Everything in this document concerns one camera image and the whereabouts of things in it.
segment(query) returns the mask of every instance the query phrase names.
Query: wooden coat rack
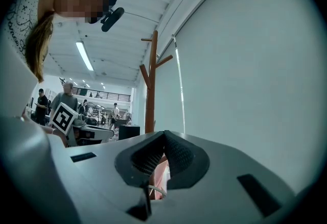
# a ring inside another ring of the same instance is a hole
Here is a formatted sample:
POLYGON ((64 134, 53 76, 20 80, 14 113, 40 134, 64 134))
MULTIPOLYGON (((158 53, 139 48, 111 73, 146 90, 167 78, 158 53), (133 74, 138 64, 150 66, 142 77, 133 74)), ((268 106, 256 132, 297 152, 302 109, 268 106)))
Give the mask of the wooden coat rack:
POLYGON ((139 66, 143 75, 145 84, 147 85, 147 102, 145 112, 145 133, 154 132, 154 96, 155 96, 155 70, 164 63, 173 58, 172 55, 167 56, 160 62, 156 63, 157 57, 157 44, 158 44, 158 31, 153 32, 152 39, 141 39, 141 41, 151 42, 150 62, 149 62, 149 75, 142 64, 139 66))

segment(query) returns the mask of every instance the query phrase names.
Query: ceiling light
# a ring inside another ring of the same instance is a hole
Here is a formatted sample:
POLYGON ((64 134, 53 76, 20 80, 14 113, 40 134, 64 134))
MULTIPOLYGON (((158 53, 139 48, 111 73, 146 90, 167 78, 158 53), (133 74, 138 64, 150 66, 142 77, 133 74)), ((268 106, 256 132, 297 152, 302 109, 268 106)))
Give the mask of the ceiling light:
POLYGON ((94 71, 93 67, 92 67, 92 65, 90 63, 90 60, 87 57, 83 42, 76 42, 76 46, 77 46, 78 51, 80 52, 80 55, 83 58, 83 61, 84 61, 85 65, 86 65, 87 69, 90 70, 90 71, 94 71))

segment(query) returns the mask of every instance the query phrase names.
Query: railing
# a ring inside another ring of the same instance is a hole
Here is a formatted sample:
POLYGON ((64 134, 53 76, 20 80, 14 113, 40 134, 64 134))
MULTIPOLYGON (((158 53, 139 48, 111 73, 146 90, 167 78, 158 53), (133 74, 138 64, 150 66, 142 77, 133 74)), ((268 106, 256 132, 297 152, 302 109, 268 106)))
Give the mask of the railing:
POLYGON ((73 94, 86 96, 86 97, 95 97, 100 99, 109 99, 112 101, 130 102, 131 100, 131 96, 126 94, 118 94, 118 93, 105 92, 105 91, 95 91, 95 90, 89 90, 89 89, 77 88, 77 87, 73 87, 73 94))

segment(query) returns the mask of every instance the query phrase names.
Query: white wall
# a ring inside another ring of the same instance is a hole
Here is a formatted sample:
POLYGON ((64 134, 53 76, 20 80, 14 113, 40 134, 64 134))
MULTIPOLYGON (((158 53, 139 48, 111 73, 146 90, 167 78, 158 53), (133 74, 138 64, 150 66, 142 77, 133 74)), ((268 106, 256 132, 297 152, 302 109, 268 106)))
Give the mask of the white wall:
POLYGON ((145 106, 147 99, 147 88, 143 78, 134 89, 132 124, 140 127, 140 134, 145 133, 145 106))
POLYGON ((176 48, 172 42, 161 59, 172 55, 173 59, 158 67, 155 84, 155 131, 171 130, 184 132, 183 113, 176 48))
POLYGON ((176 39, 186 133, 242 150, 295 192, 310 184, 326 148, 327 96, 326 30, 313 2, 206 0, 176 39))
MULTIPOLYGON (((62 85, 60 82, 59 77, 57 76, 51 76, 51 75, 45 75, 44 76, 44 81, 42 83, 39 83, 35 86, 32 96, 34 98, 33 103, 37 103, 37 99, 39 97, 39 89, 43 89, 44 93, 47 89, 50 89, 52 91, 54 91, 55 93, 59 93, 62 92, 62 85)), ((35 110, 36 106, 35 104, 33 104, 32 109, 35 110)))
POLYGON ((118 94, 126 94, 131 95, 132 88, 130 87, 124 87, 124 86, 118 86, 118 85, 112 85, 112 84, 105 84, 106 89, 103 89, 102 85, 97 87, 99 91, 106 91, 106 92, 112 92, 112 93, 118 93, 118 94))

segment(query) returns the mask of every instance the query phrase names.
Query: fluorescent light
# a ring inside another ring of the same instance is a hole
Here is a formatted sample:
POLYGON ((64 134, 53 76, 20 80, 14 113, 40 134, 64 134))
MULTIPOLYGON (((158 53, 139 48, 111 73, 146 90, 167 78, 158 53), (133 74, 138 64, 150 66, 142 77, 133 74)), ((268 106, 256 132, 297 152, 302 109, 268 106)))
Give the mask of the fluorescent light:
POLYGON ((77 46, 78 51, 80 52, 80 55, 83 58, 83 61, 84 61, 85 65, 86 65, 87 69, 90 70, 90 71, 94 71, 93 67, 92 67, 92 65, 90 63, 90 60, 87 57, 83 42, 76 42, 76 46, 77 46))
POLYGON ((177 59, 177 66, 178 66, 178 75, 179 75, 179 84, 180 84, 180 98, 181 98, 181 102, 182 102, 183 126, 184 126, 184 133, 185 133, 185 113, 184 113, 183 85, 182 85, 182 75, 180 73, 179 55, 178 55, 177 47, 176 47, 176 59, 177 59))

